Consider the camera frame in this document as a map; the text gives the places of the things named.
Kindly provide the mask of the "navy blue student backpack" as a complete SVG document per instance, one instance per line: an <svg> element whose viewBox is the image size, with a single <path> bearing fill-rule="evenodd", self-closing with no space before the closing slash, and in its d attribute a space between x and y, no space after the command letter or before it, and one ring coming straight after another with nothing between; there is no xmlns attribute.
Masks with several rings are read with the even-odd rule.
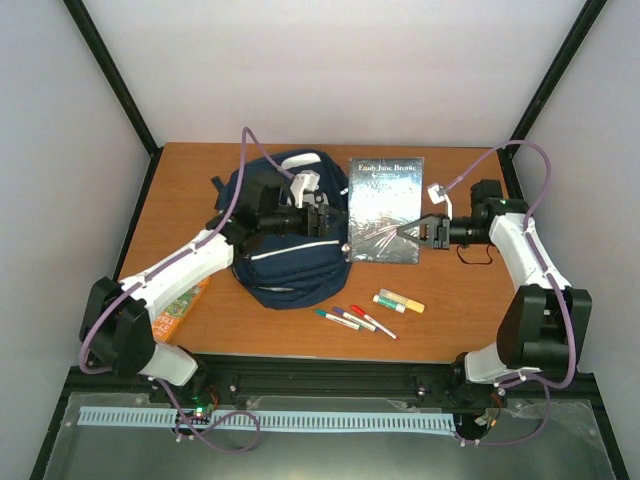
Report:
<svg viewBox="0 0 640 480"><path fill-rule="evenodd" d="M347 221L324 237L300 234L302 208L296 208L290 184L303 170L320 175L315 204L346 210L348 178L325 152L298 149L248 162L227 183L211 182L215 207L231 208L222 230L234 248L231 270L238 282L264 307L290 310L312 307L338 293L350 265L343 251Z"/></svg>

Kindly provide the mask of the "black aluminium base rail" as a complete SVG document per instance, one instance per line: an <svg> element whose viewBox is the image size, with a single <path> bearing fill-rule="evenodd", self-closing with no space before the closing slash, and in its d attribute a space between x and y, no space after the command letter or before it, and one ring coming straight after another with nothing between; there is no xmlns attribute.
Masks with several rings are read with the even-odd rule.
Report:
<svg viewBox="0 0 640 480"><path fill-rule="evenodd" d="M444 412L481 412L493 403L491 385L463 384L461 367L445 364L385 363L200 355L196 379L171 389L183 407L214 404L248 409L262 397L385 399ZM156 381L113 373L87 375L71 367L63 393L147 393L156 403L168 395ZM592 374L577 374L553 399L600 402Z"/></svg>

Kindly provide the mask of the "green label glue stick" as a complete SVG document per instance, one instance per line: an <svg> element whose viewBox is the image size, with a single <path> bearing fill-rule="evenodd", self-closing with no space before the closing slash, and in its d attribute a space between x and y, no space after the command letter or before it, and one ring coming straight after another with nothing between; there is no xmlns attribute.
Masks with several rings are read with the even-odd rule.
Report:
<svg viewBox="0 0 640 480"><path fill-rule="evenodd" d="M399 313L404 313L406 310L406 307L403 304L381 295L374 295L373 302Z"/></svg>

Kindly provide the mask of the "yellow highlighter pen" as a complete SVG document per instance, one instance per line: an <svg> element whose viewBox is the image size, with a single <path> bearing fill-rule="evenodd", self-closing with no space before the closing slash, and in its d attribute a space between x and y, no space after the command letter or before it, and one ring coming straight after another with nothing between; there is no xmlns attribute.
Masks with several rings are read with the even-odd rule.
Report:
<svg viewBox="0 0 640 480"><path fill-rule="evenodd" d="M409 309L415 313L418 314L422 314L425 310L425 305L417 302L415 300L409 299L405 296L402 296L400 294L394 293L390 290L387 289L381 289L379 291L379 295L383 296L385 298L388 298L389 300L392 300L396 303L402 304L405 306L406 309Z"/></svg>

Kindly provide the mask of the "orange treehouse book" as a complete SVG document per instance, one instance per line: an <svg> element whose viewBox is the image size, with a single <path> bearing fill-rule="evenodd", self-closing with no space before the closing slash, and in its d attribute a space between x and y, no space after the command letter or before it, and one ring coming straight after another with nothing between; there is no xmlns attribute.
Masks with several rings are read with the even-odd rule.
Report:
<svg viewBox="0 0 640 480"><path fill-rule="evenodd" d="M210 283L207 277L173 300L152 322L152 333L156 341L168 343L180 323L187 317L195 303Z"/></svg>

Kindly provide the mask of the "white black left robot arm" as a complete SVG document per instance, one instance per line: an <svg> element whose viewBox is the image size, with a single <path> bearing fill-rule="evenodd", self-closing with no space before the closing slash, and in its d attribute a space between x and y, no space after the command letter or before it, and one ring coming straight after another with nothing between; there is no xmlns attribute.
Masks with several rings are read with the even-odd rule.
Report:
<svg viewBox="0 0 640 480"><path fill-rule="evenodd" d="M309 170L292 182L275 176L237 183L229 205L186 245L122 281L96 281L79 334L81 371L141 375L171 384L186 402L201 400L208 378L198 360L181 347L156 340L153 321L201 280L229 268L235 256L257 248L264 237L321 238L344 225L345 209L309 202L316 184Z"/></svg>

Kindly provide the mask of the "red capped marker pen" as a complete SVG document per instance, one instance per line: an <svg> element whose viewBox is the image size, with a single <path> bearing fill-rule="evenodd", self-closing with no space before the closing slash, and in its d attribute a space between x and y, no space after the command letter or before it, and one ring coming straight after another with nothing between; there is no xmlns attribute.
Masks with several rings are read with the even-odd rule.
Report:
<svg viewBox="0 0 640 480"><path fill-rule="evenodd" d="M364 318L367 322L371 323L372 325L374 325L376 328L378 328L379 330L381 330L382 332L384 332L387 336L389 336L390 338L394 339L394 340L398 340L398 337L395 333L393 333L390 329L388 329L387 327L385 327L382 323L380 323L379 321L377 321L376 319L374 319L372 316L370 316L365 310L363 310L362 308L360 308L357 305L350 305L350 309L357 313L358 315L360 315L362 318Z"/></svg>

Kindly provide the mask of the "dark blue castle cover book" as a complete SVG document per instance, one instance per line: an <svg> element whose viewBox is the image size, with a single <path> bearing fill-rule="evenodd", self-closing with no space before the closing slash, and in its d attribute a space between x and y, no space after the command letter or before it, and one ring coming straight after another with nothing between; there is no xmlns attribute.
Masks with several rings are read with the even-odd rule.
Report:
<svg viewBox="0 0 640 480"><path fill-rule="evenodd" d="M349 160L348 258L352 263L416 265L419 246L398 229L421 217L422 157Z"/></svg>

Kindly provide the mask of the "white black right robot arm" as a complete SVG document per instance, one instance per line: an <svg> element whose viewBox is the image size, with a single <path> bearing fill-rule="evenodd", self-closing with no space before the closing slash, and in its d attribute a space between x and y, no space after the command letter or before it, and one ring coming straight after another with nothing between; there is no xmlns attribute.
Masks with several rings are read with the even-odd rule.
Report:
<svg viewBox="0 0 640 480"><path fill-rule="evenodd" d="M474 184L470 204L468 216L428 214L396 230L399 237L432 250L493 246L514 286L495 341L460 354L453 363L452 399L469 401L475 385L509 389L538 381L552 389L568 387L592 311L590 294L573 287L554 266L528 204L505 197L499 181Z"/></svg>

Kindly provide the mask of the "green capped marker pen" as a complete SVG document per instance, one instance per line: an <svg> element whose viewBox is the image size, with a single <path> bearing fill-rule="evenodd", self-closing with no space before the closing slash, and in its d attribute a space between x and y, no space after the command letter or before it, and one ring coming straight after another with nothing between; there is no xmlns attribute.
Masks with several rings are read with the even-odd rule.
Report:
<svg viewBox="0 0 640 480"><path fill-rule="evenodd" d="M315 309L314 313L319 315L319 316L321 316L321 317L323 317L323 318L325 318L325 319L327 319L327 320L330 320L330 321L332 321L334 323L340 324L342 326L348 327L348 328L356 330L356 331L358 331L361 328L361 326L358 323L355 323L353 321L347 320L347 319L345 319L343 317L336 316L334 314L330 314L330 313L328 313L328 312L326 312L324 310L321 310L321 309Z"/></svg>

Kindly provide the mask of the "purple capped marker pen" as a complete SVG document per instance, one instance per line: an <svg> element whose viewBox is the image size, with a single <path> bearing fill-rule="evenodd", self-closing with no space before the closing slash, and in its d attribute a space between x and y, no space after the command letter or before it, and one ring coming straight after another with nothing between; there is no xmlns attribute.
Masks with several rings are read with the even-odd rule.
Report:
<svg viewBox="0 0 640 480"><path fill-rule="evenodd" d="M377 330L377 327L374 326L373 324L371 324L368 321L366 321L366 320L364 320L362 318L359 318L358 316L353 315L353 314L351 314L351 313L349 313L349 312L347 312L347 311L345 311L345 310L343 310L343 309L341 309L339 307L333 307L332 311L334 313L342 316L343 318L345 318L345 319L347 319L349 321L352 321L352 322L358 324L361 327L364 327L365 329L367 329L367 330L369 330L371 332L375 332Z"/></svg>

